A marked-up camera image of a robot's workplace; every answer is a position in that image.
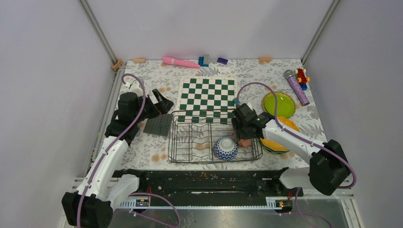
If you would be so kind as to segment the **pink mug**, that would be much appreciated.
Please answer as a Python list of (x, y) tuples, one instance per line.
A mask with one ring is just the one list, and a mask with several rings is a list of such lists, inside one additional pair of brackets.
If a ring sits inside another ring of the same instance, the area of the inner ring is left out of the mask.
[(252, 144), (252, 139), (242, 138), (243, 135), (237, 131), (233, 132), (232, 136), (235, 138), (235, 141), (239, 147), (247, 148), (247, 147), (250, 147)]

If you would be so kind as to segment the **blue white patterned bowl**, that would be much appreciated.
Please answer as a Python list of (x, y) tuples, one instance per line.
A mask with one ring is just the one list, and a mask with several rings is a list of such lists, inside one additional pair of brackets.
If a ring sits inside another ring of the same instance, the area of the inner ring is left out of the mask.
[(213, 146), (213, 154), (223, 161), (232, 161), (238, 154), (238, 146), (235, 140), (229, 136), (219, 138)]

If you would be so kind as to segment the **teal dotted plate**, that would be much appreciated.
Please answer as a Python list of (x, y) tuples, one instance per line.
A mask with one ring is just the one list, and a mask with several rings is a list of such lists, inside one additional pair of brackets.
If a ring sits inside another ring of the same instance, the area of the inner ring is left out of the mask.
[(281, 145), (275, 145), (274, 149), (266, 146), (264, 143), (260, 142), (260, 145), (263, 149), (265, 149), (267, 152), (273, 153), (273, 154), (285, 154), (290, 152), (289, 149), (281, 146)]

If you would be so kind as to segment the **orange dotted plate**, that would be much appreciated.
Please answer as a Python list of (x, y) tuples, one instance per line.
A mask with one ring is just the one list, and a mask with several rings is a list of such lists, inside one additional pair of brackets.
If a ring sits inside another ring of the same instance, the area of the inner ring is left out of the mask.
[[(300, 132), (300, 129), (297, 127), (297, 125), (292, 120), (289, 120), (289, 119), (287, 119), (285, 117), (278, 117), (278, 119), (279, 119), (279, 121), (281, 123), (283, 123), (287, 127), (292, 128), (293, 130)], [(278, 143), (276, 143), (274, 141), (271, 141), (271, 140), (268, 140), (268, 139), (263, 139), (263, 138), (260, 138), (260, 142), (264, 143), (266, 146), (268, 146), (268, 147), (270, 147), (272, 149), (274, 149), (275, 145), (280, 145), (280, 144), (278, 144)]]

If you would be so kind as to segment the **plain lime green plate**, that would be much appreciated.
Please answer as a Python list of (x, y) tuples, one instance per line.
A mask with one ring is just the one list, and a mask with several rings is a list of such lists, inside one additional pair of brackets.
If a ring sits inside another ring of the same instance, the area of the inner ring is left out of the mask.
[[(294, 100), (287, 94), (275, 92), (277, 96), (278, 117), (290, 118), (296, 111)], [(275, 114), (275, 97), (272, 93), (267, 94), (262, 100), (263, 109), (271, 115)]]

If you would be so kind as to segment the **metal wire dish rack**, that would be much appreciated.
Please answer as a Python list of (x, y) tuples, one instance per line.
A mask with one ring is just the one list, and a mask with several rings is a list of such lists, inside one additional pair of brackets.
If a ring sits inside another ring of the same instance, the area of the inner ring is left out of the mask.
[(172, 163), (211, 164), (249, 162), (260, 159), (263, 149), (257, 139), (248, 147), (224, 157), (215, 151), (223, 138), (235, 140), (233, 108), (174, 111), (169, 133), (168, 159)]

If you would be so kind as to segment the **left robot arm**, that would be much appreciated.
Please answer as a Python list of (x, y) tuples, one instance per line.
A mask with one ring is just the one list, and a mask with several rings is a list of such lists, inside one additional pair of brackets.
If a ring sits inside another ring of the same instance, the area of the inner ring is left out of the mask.
[(167, 114), (174, 103), (157, 89), (153, 90), (157, 103), (148, 95), (127, 92), (120, 95), (117, 109), (106, 128), (101, 150), (74, 192), (66, 192), (62, 198), (67, 222), (78, 228), (106, 228), (114, 210), (130, 193), (142, 195), (147, 183), (135, 174), (125, 174), (114, 186), (108, 188), (117, 164), (131, 142), (139, 134), (139, 123)]

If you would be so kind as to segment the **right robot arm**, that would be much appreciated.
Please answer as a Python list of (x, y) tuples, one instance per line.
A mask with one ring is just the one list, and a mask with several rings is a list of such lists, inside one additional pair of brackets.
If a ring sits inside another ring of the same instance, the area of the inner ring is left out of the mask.
[(236, 139), (274, 141), (308, 164), (303, 168), (283, 168), (272, 183), (277, 195), (284, 196), (293, 188), (305, 188), (330, 196), (352, 174), (339, 142), (313, 140), (268, 113), (256, 114), (247, 104), (238, 106), (232, 113)]

